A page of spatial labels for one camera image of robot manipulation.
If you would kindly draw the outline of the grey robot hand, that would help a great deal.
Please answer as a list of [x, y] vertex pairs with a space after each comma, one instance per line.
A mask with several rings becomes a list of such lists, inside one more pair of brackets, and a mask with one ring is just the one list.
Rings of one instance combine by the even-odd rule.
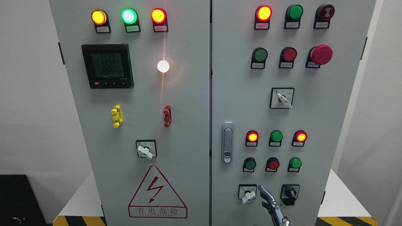
[[258, 185], [258, 190], [260, 191], [260, 196], [266, 200], [266, 202], [262, 202], [262, 206], [267, 209], [270, 214], [273, 225], [274, 226], [290, 226], [291, 222], [282, 212], [280, 205], [277, 204], [275, 198], [270, 193], [268, 189], [266, 189], [262, 185]]

